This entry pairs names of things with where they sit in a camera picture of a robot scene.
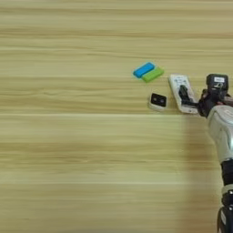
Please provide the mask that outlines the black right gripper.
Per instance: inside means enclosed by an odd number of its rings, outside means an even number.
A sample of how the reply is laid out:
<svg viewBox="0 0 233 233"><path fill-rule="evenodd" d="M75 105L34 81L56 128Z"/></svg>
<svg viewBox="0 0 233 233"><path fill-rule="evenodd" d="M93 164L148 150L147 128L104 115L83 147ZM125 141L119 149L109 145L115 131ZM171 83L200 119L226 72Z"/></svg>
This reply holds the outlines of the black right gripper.
<svg viewBox="0 0 233 233"><path fill-rule="evenodd" d="M182 105L188 107L198 107L198 113L202 117L208 117L211 109L214 106L225 105L224 98L227 95L226 91L208 92L203 90L198 103L193 102L188 95L187 87L181 85L178 91L179 96L183 99Z"/></svg>

